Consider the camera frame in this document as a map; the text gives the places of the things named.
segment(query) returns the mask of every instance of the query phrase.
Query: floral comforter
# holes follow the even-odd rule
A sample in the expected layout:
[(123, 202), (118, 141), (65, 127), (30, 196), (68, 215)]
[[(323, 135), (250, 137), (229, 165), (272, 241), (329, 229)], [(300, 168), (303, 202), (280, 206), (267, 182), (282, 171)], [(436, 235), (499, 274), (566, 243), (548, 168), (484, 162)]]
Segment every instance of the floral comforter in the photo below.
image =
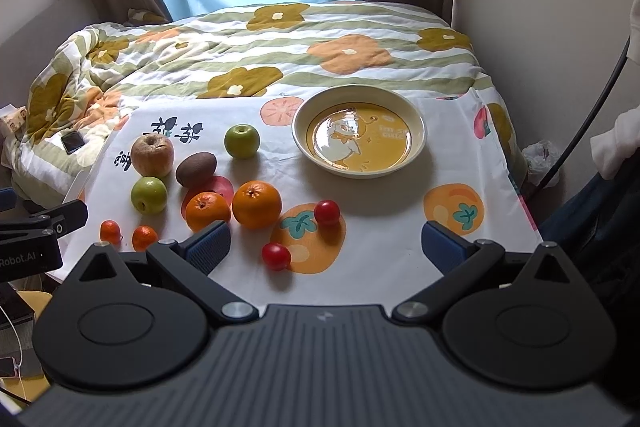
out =
[[(469, 38), (417, 7), (368, 2), (236, 7), (163, 25), (71, 35), (31, 86), (26, 128), (4, 144), (14, 185), (59, 204), (106, 138), (149, 100), (297, 94), (369, 84), (455, 98), (481, 90), (514, 177), (522, 162), (504, 102)], [(86, 145), (67, 155), (61, 137)]]

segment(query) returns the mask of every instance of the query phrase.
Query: white cable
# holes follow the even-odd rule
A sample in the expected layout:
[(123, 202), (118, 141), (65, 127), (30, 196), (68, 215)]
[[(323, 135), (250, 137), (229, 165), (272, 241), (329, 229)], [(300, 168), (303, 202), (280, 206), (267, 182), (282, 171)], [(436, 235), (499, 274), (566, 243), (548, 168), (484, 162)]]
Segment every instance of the white cable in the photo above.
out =
[(4, 308), (0, 306), (0, 311), (4, 314), (9, 324), (11, 324), (12, 329), (14, 330), (15, 338), (18, 340), (18, 349), (20, 349), (20, 362), (18, 362), (17, 370), (18, 370), (18, 380), (20, 380), (20, 386), (22, 387), (22, 397), (27, 400), (27, 392), (24, 390), (24, 384), (22, 383), (22, 377), (20, 375), (20, 368), (22, 367), (22, 343), (20, 342), (20, 337), (18, 336), (18, 332), (15, 330), (14, 323), (11, 322), (9, 315), (6, 314)]

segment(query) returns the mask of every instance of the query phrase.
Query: yellow plate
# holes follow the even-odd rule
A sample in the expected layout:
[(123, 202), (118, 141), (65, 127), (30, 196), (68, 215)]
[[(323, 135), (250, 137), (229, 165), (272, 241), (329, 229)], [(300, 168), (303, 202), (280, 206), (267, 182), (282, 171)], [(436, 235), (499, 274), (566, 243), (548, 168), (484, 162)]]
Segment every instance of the yellow plate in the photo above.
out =
[(313, 95), (296, 112), (293, 139), (316, 165), (348, 178), (377, 178), (408, 165), (426, 131), (405, 97), (379, 87), (339, 86)]

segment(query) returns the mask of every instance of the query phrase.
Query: cable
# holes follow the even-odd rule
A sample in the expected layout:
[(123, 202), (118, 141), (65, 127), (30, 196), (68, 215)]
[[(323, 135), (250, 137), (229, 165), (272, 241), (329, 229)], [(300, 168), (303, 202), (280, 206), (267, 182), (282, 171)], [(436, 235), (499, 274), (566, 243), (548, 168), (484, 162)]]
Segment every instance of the cable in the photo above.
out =
[(4, 387), (0, 387), (0, 392), (4, 393), (5, 395), (7, 395), (10, 398), (13, 398), (14, 400), (17, 400), (18, 402), (22, 402), (25, 405), (31, 405), (31, 402), (17, 394), (12, 393), (11, 391), (8, 391), (7, 389), (5, 389)]
[(20, 341), (20, 336), (18, 336), (18, 332), (15, 330), (14, 323), (12, 323), (11, 319), (9, 318), (9, 315), (6, 314), (6, 311), (4, 311), (4, 308), (2, 308), (2, 306), (0, 306), (0, 311), (2, 311), (2, 313), (4, 314), (4, 317), (6, 317), (6, 320), (9, 322), (9, 324), (11, 324), (11, 327), (14, 330), (15, 338), (18, 340), (18, 349), (20, 349), (20, 362), (18, 362), (16, 369), (18, 372), (18, 380), (20, 380), (20, 386), (22, 387), (22, 395), (26, 400), (27, 392), (24, 390), (24, 383), (22, 382), (22, 376), (20, 375), (20, 368), (22, 367), (22, 343)]
[(565, 160), (569, 158), (569, 155), (574, 151), (575, 147), (578, 145), (578, 142), (584, 136), (584, 133), (587, 132), (588, 128), (591, 126), (591, 123), (593, 123), (593, 120), (598, 115), (599, 111), (601, 110), (602, 106), (607, 100), (607, 97), (609, 96), (611, 89), (613, 89), (613, 86), (615, 86), (616, 81), (620, 76), (620, 73), (622, 73), (622, 70), (625, 67), (626, 52), (629, 49), (630, 40), (631, 40), (631, 37), (629, 37), (626, 40), (625, 47), (622, 49), (622, 53), (620, 54), (620, 58), (618, 59), (618, 63), (616, 64), (616, 67), (613, 69), (613, 72), (611, 73), (611, 76), (609, 77), (607, 84), (604, 86), (604, 89), (602, 90), (602, 92), (600, 93), (600, 96), (596, 100), (595, 105), (593, 106), (593, 108), (591, 108), (591, 111), (588, 114), (586, 120), (582, 122), (582, 125), (580, 126), (580, 129), (578, 129), (578, 132), (575, 134), (574, 138), (571, 140), (571, 142), (566, 147), (564, 152), (562, 152), (562, 154), (558, 158), (558, 161), (554, 163), (554, 165), (545, 174), (545, 177), (542, 178), (542, 181), (538, 185), (536, 185), (533, 188), (533, 190), (530, 191), (529, 194), (525, 196), (525, 201), (527, 203), (529, 203), (529, 201), (532, 200), (540, 192), (540, 190), (545, 188), (546, 184), (548, 184), (548, 182), (551, 181), (551, 178), (553, 178), (556, 175), (556, 172), (559, 171), (559, 169), (562, 167), (562, 164), (565, 162)]

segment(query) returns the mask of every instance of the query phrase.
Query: red cherry tomato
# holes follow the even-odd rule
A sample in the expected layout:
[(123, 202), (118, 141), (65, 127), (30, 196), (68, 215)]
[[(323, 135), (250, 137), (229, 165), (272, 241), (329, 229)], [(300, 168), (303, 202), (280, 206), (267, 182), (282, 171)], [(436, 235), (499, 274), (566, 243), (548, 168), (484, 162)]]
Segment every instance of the red cherry tomato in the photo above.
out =
[(272, 270), (284, 270), (291, 263), (291, 253), (280, 243), (267, 243), (262, 247), (262, 260)]
[(332, 200), (320, 201), (314, 208), (314, 217), (316, 223), (321, 227), (323, 225), (337, 225), (340, 223), (340, 207)]

